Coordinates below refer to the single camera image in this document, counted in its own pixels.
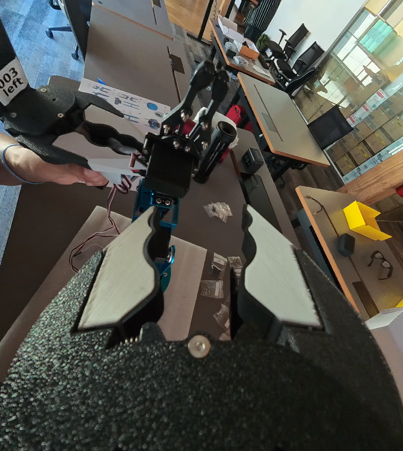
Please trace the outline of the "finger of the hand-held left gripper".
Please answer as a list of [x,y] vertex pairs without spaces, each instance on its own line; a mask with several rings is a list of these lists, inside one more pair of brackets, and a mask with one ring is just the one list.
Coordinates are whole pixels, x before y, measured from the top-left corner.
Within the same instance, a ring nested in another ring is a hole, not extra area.
[[91,144],[118,154],[143,150],[145,135],[108,102],[82,102],[81,134]]
[[84,157],[89,166],[130,166],[133,148],[120,146],[123,153],[118,153],[108,146],[94,144],[77,132],[59,136],[53,145]]

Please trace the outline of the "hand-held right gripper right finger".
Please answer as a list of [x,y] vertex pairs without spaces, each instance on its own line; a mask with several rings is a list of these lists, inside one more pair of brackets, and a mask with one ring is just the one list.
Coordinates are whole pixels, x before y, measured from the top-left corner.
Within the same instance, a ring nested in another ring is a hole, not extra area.
[[251,205],[244,205],[244,265],[232,299],[231,339],[279,339],[284,329],[322,333],[295,246]]

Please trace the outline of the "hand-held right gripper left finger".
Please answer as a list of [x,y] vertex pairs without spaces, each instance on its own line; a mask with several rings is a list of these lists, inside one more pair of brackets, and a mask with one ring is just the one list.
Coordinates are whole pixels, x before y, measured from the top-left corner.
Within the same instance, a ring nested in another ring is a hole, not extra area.
[[149,207],[106,248],[76,325],[78,332],[118,327],[140,333],[164,310],[157,263],[165,260],[159,210]]

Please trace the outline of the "black blue toy robot arm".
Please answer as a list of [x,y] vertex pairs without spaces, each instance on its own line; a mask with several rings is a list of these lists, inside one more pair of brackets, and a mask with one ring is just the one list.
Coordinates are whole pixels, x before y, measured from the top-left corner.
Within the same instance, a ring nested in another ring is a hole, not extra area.
[[[140,171],[143,179],[138,185],[132,221],[149,207],[155,206],[160,214],[160,227],[165,232],[165,260],[157,263],[159,278],[165,290],[170,282],[171,265],[175,258],[175,246],[170,238],[178,224],[180,200],[188,193],[191,181],[198,172],[203,153],[210,145],[211,120],[226,97],[230,78],[227,71],[205,60],[196,68],[187,94],[173,110],[165,115],[159,135],[148,133],[143,150],[136,161],[146,165]],[[182,130],[188,119],[206,107],[189,135]]]

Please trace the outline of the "printed instruction sheet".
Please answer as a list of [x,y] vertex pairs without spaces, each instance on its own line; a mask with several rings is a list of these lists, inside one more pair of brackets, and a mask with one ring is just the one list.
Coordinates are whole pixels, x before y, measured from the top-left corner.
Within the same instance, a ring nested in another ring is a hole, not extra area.
[[171,111],[168,105],[86,78],[81,80],[79,91],[105,99],[144,134],[159,134],[164,116]]

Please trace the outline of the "blue wristband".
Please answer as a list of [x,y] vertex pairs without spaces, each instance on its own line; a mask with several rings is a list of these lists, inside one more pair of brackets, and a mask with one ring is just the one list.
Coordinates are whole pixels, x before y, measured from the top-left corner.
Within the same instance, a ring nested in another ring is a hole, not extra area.
[[27,181],[25,179],[23,179],[22,177],[19,177],[15,172],[12,171],[12,169],[10,168],[10,166],[8,165],[7,159],[6,159],[6,153],[7,150],[9,148],[12,147],[16,147],[16,146],[20,146],[20,144],[9,144],[7,146],[5,146],[2,151],[1,151],[1,162],[3,167],[5,168],[5,170],[12,176],[14,177],[16,180],[18,180],[19,182],[21,182],[22,184],[32,184],[32,185],[38,185],[38,184],[43,184],[44,182],[30,182]]

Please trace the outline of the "dark blue pouch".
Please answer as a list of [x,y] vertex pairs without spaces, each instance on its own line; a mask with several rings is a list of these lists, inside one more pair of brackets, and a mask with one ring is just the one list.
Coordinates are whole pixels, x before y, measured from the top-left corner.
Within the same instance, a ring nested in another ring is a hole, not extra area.
[[344,257],[350,257],[355,251],[355,245],[355,237],[348,233],[344,233],[338,237],[337,251]]

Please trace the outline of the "bunch of small screw bags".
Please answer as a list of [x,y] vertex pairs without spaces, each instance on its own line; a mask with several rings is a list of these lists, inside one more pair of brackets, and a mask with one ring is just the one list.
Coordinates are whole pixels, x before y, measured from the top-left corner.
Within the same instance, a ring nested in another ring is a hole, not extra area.
[[225,202],[212,202],[203,208],[209,217],[217,217],[224,223],[227,222],[228,217],[232,216],[231,208]]

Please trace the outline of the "black ribbed tube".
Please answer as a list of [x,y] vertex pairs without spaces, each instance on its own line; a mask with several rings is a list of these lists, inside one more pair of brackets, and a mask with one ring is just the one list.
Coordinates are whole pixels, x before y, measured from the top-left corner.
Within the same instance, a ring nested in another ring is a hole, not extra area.
[[219,163],[230,145],[237,138],[237,130],[234,124],[227,121],[219,121],[212,133],[211,142],[204,151],[198,172],[193,177],[197,183],[204,184]]

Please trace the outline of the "black eyeglasses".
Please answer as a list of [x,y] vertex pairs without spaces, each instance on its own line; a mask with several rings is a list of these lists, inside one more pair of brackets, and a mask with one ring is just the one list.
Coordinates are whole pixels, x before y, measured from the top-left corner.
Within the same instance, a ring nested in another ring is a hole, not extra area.
[[379,263],[381,269],[379,270],[378,280],[388,280],[392,277],[394,267],[393,265],[385,258],[383,253],[379,250],[373,251],[370,256],[370,261],[368,263],[368,267],[371,267],[374,262]]

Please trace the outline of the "red metal cylinder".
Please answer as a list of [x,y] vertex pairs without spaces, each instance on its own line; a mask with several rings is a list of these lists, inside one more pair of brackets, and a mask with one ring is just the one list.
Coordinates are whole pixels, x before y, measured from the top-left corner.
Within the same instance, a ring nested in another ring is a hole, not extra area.
[[[235,122],[236,126],[238,127],[239,123],[242,121],[242,119],[245,116],[245,110],[241,110],[241,107],[239,105],[233,105],[228,112],[225,114],[225,116],[227,116],[229,119],[231,119],[232,121]],[[197,123],[194,122],[194,119],[188,119],[186,121],[186,123],[184,124],[183,130],[182,130],[182,134],[185,135],[189,135],[189,133],[192,131],[192,129],[194,128],[194,126]],[[214,132],[213,134],[211,134],[211,138],[210,138],[210,144],[212,144],[214,142]],[[229,154],[229,152],[232,149],[230,149],[228,147],[228,149],[224,152],[224,154],[221,156],[219,163],[221,164],[227,157],[227,155]]]

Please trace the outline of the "black device with green display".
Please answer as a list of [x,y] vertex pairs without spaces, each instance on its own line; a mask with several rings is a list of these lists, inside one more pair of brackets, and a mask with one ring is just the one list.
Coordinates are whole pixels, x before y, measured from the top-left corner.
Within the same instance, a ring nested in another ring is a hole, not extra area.
[[246,172],[255,174],[265,164],[261,151],[250,147],[242,156],[242,163]]

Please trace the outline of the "open white carton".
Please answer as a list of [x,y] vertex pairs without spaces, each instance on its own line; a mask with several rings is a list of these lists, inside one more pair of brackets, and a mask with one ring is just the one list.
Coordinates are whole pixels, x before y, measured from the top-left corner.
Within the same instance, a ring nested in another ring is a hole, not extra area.
[[229,20],[226,17],[222,17],[221,15],[217,16],[217,21],[221,29],[221,32],[225,36],[234,39],[236,41],[240,41],[241,39],[244,38],[243,34],[238,32],[238,25],[235,22]]

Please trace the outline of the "black office chair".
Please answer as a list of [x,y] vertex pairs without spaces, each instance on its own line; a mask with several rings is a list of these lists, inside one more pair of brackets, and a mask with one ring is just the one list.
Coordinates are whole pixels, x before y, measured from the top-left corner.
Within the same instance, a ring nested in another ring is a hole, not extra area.
[[282,29],[279,30],[282,33],[280,41],[274,42],[269,40],[268,48],[271,51],[271,59],[283,59],[288,61],[289,58],[295,53],[296,47],[305,38],[308,33],[308,29],[305,24],[301,24],[300,27],[288,38],[285,39],[284,48],[281,47],[283,38],[287,35]]
[[327,88],[322,85],[321,78],[325,74],[327,67],[312,67],[308,69],[303,74],[299,74],[295,76],[293,79],[291,79],[287,86],[284,87],[283,91],[287,93],[290,97],[295,96],[295,92],[304,85],[308,84],[309,89],[315,93],[317,92],[324,92],[328,93]]
[[339,105],[334,105],[326,113],[308,123],[307,127],[322,151],[353,131],[353,127],[341,113]]
[[324,53],[324,50],[317,42],[313,42],[309,48],[303,52],[299,58],[290,66],[284,59],[276,59],[277,79],[284,83],[293,80],[296,76],[303,75],[310,66],[315,63]]

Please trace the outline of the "stack of cardboard boxes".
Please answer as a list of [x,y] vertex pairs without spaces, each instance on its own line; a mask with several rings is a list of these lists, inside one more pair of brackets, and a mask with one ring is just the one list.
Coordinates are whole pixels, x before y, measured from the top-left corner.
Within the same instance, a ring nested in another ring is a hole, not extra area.
[[403,87],[377,90],[346,119],[352,131],[326,151],[344,184],[403,150]]

